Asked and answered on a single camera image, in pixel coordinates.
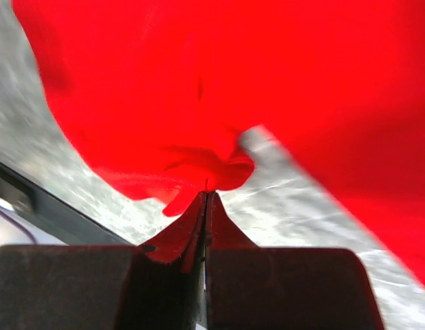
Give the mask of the bright red t-shirt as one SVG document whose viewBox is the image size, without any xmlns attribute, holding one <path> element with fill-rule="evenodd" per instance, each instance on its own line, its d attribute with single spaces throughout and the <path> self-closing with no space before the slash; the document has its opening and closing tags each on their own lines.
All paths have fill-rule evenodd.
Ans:
<svg viewBox="0 0 425 330">
<path fill-rule="evenodd" d="M 47 105 L 111 187 L 179 215 L 265 127 L 425 285 L 425 1 L 13 1 Z"/>
</svg>

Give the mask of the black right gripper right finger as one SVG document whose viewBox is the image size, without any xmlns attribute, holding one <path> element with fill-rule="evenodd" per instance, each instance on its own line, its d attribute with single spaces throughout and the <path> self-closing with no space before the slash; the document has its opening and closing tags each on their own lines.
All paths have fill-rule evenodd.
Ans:
<svg viewBox="0 0 425 330">
<path fill-rule="evenodd" d="M 209 329 L 382 329 L 364 265 L 350 250 L 259 247 L 206 204 Z"/>
</svg>

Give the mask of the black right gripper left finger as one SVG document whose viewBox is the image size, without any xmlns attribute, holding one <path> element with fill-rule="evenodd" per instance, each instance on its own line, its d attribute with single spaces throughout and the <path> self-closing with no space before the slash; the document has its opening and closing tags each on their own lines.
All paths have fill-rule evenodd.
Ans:
<svg viewBox="0 0 425 330">
<path fill-rule="evenodd" d="M 0 200 L 0 329 L 194 329 L 204 197 L 140 245 L 72 245 Z"/>
</svg>

